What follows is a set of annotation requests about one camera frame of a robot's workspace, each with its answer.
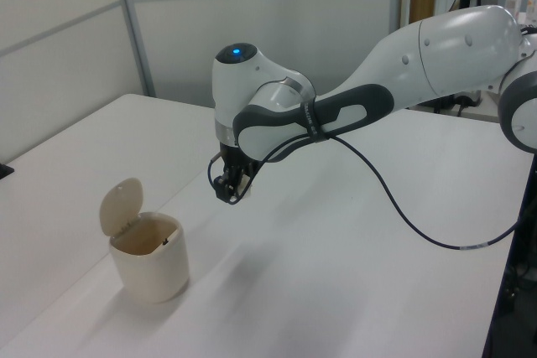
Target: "cable clip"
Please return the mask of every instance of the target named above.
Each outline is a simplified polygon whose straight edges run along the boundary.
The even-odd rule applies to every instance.
[[[311,140],[314,143],[320,143],[326,140],[326,135],[322,131],[321,125],[319,124],[317,116],[315,115],[315,110],[313,107],[314,102],[315,99],[302,102],[300,104],[300,110],[304,114],[306,123],[305,128],[308,131]]]

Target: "black cable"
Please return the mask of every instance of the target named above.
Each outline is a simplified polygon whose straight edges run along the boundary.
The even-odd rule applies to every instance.
[[[371,171],[375,174],[375,176],[377,177],[377,179],[380,182],[380,184],[383,186],[384,192],[386,192],[386,195],[389,197],[390,201],[392,202],[392,205],[394,205],[394,208],[397,210],[397,212],[399,213],[399,215],[401,216],[403,221],[407,224],[407,226],[412,228],[412,230],[414,230],[415,233],[417,233],[419,236],[421,236],[425,240],[429,241],[430,243],[432,243],[434,245],[444,247],[445,249],[452,249],[454,251],[469,251],[469,250],[473,250],[473,249],[481,249],[481,248],[484,248],[484,247],[487,247],[487,246],[494,245],[495,243],[500,242],[503,238],[505,238],[506,236],[510,235],[513,231],[515,231],[521,225],[521,223],[525,220],[526,216],[530,213],[530,211],[533,211],[534,208],[537,206],[537,198],[535,198],[529,204],[528,208],[522,214],[522,216],[519,218],[518,221],[516,221],[503,234],[495,237],[494,239],[492,239],[490,241],[479,243],[479,244],[476,244],[476,245],[468,245],[468,246],[455,246],[455,245],[449,245],[449,244],[437,241],[437,240],[431,238],[430,236],[427,236],[422,231],[420,231],[420,229],[418,229],[414,224],[412,224],[412,222],[406,217],[404,212],[400,209],[399,205],[395,201],[395,198],[392,195],[392,192],[389,190],[388,186],[386,185],[386,182],[384,181],[382,175],[377,171],[377,169],[373,166],[373,164],[362,153],[360,153],[358,150],[356,150],[351,144],[347,143],[345,140],[343,140],[341,138],[338,138],[337,136],[332,136],[329,133],[325,133],[325,135],[326,135],[326,138],[330,138],[332,140],[335,140],[335,141],[339,142],[340,144],[344,145],[345,147],[347,147],[349,150],[351,150],[353,153],[355,153],[369,167],[369,169],[371,169]],[[306,138],[306,137],[309,137],[309,135],[308,134],[302,134],[302,135],[299,135],[299,136],[292,137],[291,139],[281,143],[277,148],[275,148],[270,153],[268,153],[268,155],[263,159],[263,161],[261,161],[259,163],[258,173],[261,170],[261,168],[265,165],[265,163],[267,163],[270,160],[270,158],[273,155],[275,155],[279,150],[281,150],[283,147],[287,146],[290,143],[293,143],[293,142],[295,142],[297,140],[300,140],[300,139]],[[209,166],[207,168],[207,176],[209,178],[209,183],[211,184],[211,187],[213,189],[214,189],[214,184],[212,183],[212,179],[211,179],[211,167],[214,164],[214,162],[217,161],[220,157],[221,157],[220,153],[217,154],[215,157],[213,157],[211,159],[211,161],[209,162]],[[235,205],[239,201],[242,200],[242,198],[244,197],[244,195],[246,194],[246,192],[248,191],[248,189],[252,185],[252,182],[253,182],[253,180],[254,180],[254,178],[256,176],[257,176],[257,174],[253,175],[252,178],[250,178],[250,180],[246,184],[246,186],[245,186],[244,190],[242,191],[242,193],[234,201],[229,201],[228,202],[230,205]]]
[[[384,182],[384,179],[381,176],[381,174],[377,171],[377,169],[373,166],[373,164],[370,163],[369,160],[362,153],[360,153],[358,150],[356,150],[351,144],[347,143],[345,140],[342,140],[342,139],[340,139],[340,138],[338,138],[336,136],[331,136],[330,134],[327,134],[326,136],[328,138],[331,138],[332,140],[336,140],[337,142],[343,144],[345,147],[347,147],[349,150],[351,150],[353,153],[355,153],[373,171],[373,173],[377,177],[378,181],[383,186],[384,191],[386,192],[386,195],[388,195],[390,201],[392,202],[392,205],[394,205],[395,209],[397,210],[397,212],[399,213],[399,215],[401,216],[403,221],[410,228],[412,228],[414,230],[414,232],[416,232],[419,236],[421,236],[422,238],[426,239],[430,243],[433,243],[433,244],[435,244],[437,246],[440,246],[440,247],[444,247],[445,249],[452,249],[452,250],[456,250],[456,251],[467,251],[467,250],[472,250],[472,249],[481,249],[481,248],[486,247],[486,246],[491,246],[491,245],[501,241],[503,238],[505,238],[506,236],[511,234],[514,230],[516,230],[519,227],[520,223],[525,218],[526,213],[529,210],[532,210],[535,207],[535,205],[537,205],[537,198],[536,198],[530,204],[529,208],[526,210],[526,213],[524,213],[523,217],[521,217],[517,222],[515,222],[502,235],[497,236],[496,238],[492,239],[491,241],[480,243],[480,244],[477,244],[477,245],[469,245],[469,246],[448,245],[446,243],[439,242],[439,241],[431,238],[430,236],[427,236],[422,231],[420,231],[414,224],[412,224],[412,222],[410,222],[410,220],[406,217],[406,215],[404,215],[403,211],[399,208],[399,205],[397,204],[397,202],[395,201],[394,197],[392,196],[392,192],[390,192],[390,190],[388,189],[388,186],[386,185],[386,182]]]

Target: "small trash can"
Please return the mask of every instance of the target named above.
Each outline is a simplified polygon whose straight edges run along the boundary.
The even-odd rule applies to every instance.
[[[142,183],[126,179],[105,196],[99,216],[123,285],[134,297],[156,304],[188,283],[185,234],[169,215],[140,213],[142,203]]]

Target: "plastic bottle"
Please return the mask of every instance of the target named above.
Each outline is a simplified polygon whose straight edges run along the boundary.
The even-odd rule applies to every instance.
[[[505,0],[505,8],[514,17],[517,22],[519,21],[520,4],[522,0]]]
[[[526,8],[526,21],[528,23],[537,23],[537,0],[528,0]]]

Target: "white wall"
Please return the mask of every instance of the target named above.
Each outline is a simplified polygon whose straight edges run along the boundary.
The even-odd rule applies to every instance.
[[[234,42],[308,76],[341,84],[389,33],[393,0],[132,0],[146,69],[161,98],[213,106],[211,66]]]
[[[0,162],[142,93],[119,0],[0,0]]]

